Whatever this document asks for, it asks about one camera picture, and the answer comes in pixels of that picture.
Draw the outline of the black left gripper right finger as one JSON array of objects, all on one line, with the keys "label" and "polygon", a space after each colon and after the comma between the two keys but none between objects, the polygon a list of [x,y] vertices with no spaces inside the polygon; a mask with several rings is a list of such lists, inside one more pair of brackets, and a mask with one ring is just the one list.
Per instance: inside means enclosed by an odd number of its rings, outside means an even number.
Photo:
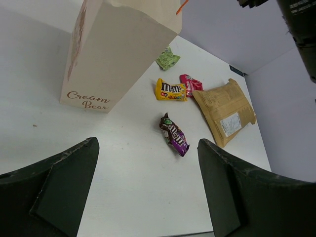
[{"label": "black left gripper right finger", "polygon": [[315,236],[315,183],[266,171],[207,139],[197,151],[215,236]]}]

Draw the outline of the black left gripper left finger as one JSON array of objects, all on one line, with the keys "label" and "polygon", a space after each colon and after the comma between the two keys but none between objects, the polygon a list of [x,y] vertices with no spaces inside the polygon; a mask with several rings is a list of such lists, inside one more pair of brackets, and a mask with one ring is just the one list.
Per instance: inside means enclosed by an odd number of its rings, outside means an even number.
[{"label": "black left gripper left finger", "polygon": [[2,237],[75,237],[99,155],[95,137],[0,176]]}]

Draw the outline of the brown purple M&M's packet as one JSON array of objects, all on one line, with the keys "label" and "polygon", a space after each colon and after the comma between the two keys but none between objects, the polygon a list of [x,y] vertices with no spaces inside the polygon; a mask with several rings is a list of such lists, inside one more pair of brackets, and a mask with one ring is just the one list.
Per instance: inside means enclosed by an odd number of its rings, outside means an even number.
[{"label": "brown purple M&M's packet", "polygon": [[190,145],[183,131],[169,118],[168,113],[165,113],[160,119],[159,127],[166,143],[172,146],[181,157],[184,157]]}]

